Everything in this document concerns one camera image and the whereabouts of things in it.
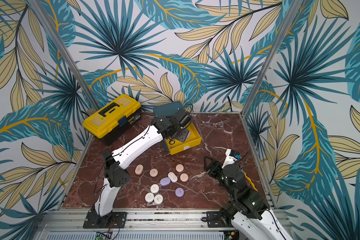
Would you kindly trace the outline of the teal drawer cabinet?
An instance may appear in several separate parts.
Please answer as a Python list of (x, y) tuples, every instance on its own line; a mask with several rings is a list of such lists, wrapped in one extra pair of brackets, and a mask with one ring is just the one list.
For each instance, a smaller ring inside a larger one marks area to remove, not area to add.
[(165, 104), (159, 107), (154, 107), (155, 118), (153, 119), (151, 125), (153, 125), (158, 130), (159, 134), (161, 134), (161, 128), (162, 128), (160, 119), (162, 117), (174, 114), (178, 109), (186, 110), (185, 107), (179, 101)]

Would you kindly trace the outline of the yellow top drawer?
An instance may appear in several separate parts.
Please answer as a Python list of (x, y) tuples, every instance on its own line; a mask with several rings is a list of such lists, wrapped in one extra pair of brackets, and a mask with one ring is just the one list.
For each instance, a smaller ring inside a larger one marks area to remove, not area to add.
[(175, 143), (173, 145), (170, 145), (170, 140), (167, 139), (164, 140), (165, 149), (168, 150), (171, 155), (175, 155), (177, 153), (183, 152), (201, 143), (202, 137), (196, 130), (193, 123), (187, 128), (187, 130), (190, 131), (190, 136), (185, 140), (184, 143), (179, 140), (175, 140)]

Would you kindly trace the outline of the purple round earphone case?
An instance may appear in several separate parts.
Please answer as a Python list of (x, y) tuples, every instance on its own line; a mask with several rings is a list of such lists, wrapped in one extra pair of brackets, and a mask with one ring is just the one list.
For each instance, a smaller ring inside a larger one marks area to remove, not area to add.
[(183, 197), (185, 194), (185, 191), (183, 188), (176, 188), (175, 190), (175, 195), (178, 197), (178, 198), (181, 198)]

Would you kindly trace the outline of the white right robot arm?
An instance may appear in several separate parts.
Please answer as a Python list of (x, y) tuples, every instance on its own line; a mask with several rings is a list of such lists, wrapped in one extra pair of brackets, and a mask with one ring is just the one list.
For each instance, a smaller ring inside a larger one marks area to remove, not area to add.
[(232, 226), (249, 240), (291, 240), (267, 200), (249, 187), (241, 167), (222, 164), (205, 156), (204, 170), (219, 186), (227, 191), (230, 200), (220, 209), (221, 221)]

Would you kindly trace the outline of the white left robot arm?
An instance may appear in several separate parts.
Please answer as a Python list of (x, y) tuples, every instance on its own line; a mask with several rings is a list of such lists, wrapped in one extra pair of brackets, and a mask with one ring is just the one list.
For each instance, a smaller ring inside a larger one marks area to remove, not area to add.
[(127, 171), (129, 165), (143, 152), (162, 140), (178, 140), (184, 142), (192, 123), (189, 112), (177, 110), (172, 115), (157, 116), (137, 137), (113, 152), (105, 151), (103, 159), (105, 174), (103, 187), (100, 189), (98, 200), (93, 206), (97, 217), (108, 216), (113, 210), (116, 196), (131, 176)]

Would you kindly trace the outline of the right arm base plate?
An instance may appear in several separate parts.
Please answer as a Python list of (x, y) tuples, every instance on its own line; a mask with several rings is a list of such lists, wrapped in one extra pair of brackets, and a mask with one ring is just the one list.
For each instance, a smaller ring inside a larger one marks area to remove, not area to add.
[(234, 219), (233, 215), (226, 214), (220, 211), (208, 211), (204, 217), (204, 222), (209, 228), (232, 228), (231, 221)]

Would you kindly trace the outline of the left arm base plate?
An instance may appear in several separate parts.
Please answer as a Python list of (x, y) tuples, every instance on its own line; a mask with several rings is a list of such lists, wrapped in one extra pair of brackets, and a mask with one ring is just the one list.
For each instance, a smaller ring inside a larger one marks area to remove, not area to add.
[(85, 218), (84, 229), (110, 229), (112, 227), (123, 229), (126, 224), (127, 212), (110, 212), (100, 217), (95, 210), (90, 210)]

